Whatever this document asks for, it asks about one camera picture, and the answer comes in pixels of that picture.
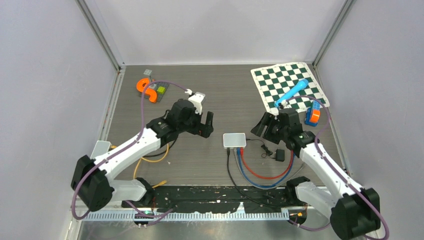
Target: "yellow-green block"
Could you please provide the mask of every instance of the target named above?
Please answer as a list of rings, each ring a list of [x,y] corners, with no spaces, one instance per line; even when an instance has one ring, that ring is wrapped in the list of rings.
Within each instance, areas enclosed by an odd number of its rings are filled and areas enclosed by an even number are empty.
[[[158,87],[158,88],[157,88],[157,90],[156,90],[156,91],[157,91],[158,93],[160,93],[160,94],[164,94],[164,93],[165,93],[165,90],[166,90],[166,89],[165,89],[163,86],[160,86],[160,87]]]

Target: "gray wood tabletop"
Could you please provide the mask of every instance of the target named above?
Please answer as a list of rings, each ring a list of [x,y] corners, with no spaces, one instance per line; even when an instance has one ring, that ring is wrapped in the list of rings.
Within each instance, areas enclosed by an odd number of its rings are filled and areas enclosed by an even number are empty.
[[[214,132],[209,138],[202,138],[190,133],[180,134],[163,161],[158,163],[143,161],[137,171],[137,176],[145,178],[151,184],[167,180],[168,185],[232,185],[227,173],[227,153],[223,147],[223,134],[246,133],[247,138],[259,139],[251,134],[250,130],[259,122],[266,110],[250,70],[265,66],[269,66],[269,64],[128,66],[119,92],[108,141],[113,145],[120,145],[140,131],[142,127],[141,97],[136,89],[136,84],[145,77],[144,71],[150,69],[153,71],[152,77],[155,80],[175,82],[194,92],[206,94],[203,110],[214,113]],[[162,116],[165,110],[170,109],[173,103],[181,98],[186,99],[187,95],[180,88],[172,85],[160,102],[144,101],[145,123]],[[302,121],[305,113],[300,113],[299,116]],[[303,129],[316,134],[326,121],[325,113],[321,114],[317,127],[303,125]],[[340,156],[330,128],[323,132],[320,141],[336,163],[341,166]],[[279,145],[268,141],[265,143],[273,152],[276,149],[284,149],[286,161],[277,162],[269,157],[262,158],[261,154],[264,153],[264,150],[259,141],[247,142],[244,150],[245,160],[257,174],[269,177],[277,176],[289,165],[290,152],[283,142]],[[296,172],[301,164],[302,161],[296,158],[291,174]],[[136,163],[122,171],[117,179],[132,179],[135,166]],[[230,171],[238,185],[249,184],[241,176],[233,154],[230,156]],[[258,184],[269,185],[275,182],[275,180],[256,178],[247,170],[245,172]],[[308,166],[302,169],[297,176],[305,176],[317,186],[323,185]]]

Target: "white panel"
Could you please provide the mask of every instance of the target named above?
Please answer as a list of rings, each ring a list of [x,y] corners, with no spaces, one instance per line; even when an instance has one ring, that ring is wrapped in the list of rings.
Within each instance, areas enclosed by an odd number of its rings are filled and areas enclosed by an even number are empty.
[[[311,62],[344,3],[93,1],[126,65]]]
[[[424,236],[423,9],[357,1],[318,66],[349,170],[379,193],[390,239]]]
[[[0,5],[0,239],[58,240],[116,73],[74,0]]]

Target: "orange wire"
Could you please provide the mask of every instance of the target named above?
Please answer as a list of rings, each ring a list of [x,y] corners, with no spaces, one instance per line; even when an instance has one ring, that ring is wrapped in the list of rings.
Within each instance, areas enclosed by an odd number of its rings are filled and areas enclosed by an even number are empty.
[[[290,169],[290,166],[293,164],[293,151],[291,151],[291,155],[290,155],[290,164],[288,165],[287,169],[281,173],[278,176],[261,176],[259,174],[257,174],[256,172],[254,172],[249,166],[248,164],[245,162],[245,157],[243,154],[243,148],[240,149],[240,155],[241,155],[241,161],[243,161],[244,166],[247,168],[247,170],[249,170],[249,172],[251,172],[255,177],[258,177],[260,179],[278,179],[280,177],[282,177],[284,174],[287,173],[287,171]]]

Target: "robotic arm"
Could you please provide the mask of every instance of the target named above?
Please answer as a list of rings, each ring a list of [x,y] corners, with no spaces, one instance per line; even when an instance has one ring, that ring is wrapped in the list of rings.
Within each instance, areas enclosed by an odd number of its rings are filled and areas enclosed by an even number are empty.
[[[71,182],[74,190],[90,169],[107,157],[119,153],[92,172],[78,192],[91,212],[114,201],[132,200],[147,204],[153,197],[153,189],[144,179],[115,180],[115,177],[139,158],[176,140],[180,133],[188,132],[203,138],[211,135],[214,131],[214,114],[208,111],[205,124],[201,123],[205,95],[200,92],[193,94],[191,90],[187,93],[190,95],[188,99],[179,99],[165,115],[151,120],[141,137],[138,133],[103,155],[94,159],[85,155],[78,160]]]
[[[298,177],[289,181],[286,192],[289,198],[308,203],[326,216],[339,238],[352,239],[380,228],[381,223],[377,215],[321,157],[314,143],[315,135],[310,131],[303,131],[299,114],[295,109],[281,109],[278,116],[266,112],[251,133],[258,137],[263,133],[264,139],[275,144],[283,141],[289,150],[294,151],[303,162],[313,169],[330,194],[316,187],[306,177]],[[378,193],[372,188],[364,189],[328,156],[321,143],[318,144],[318,147],[341,176],[347,179],[380,211]]]

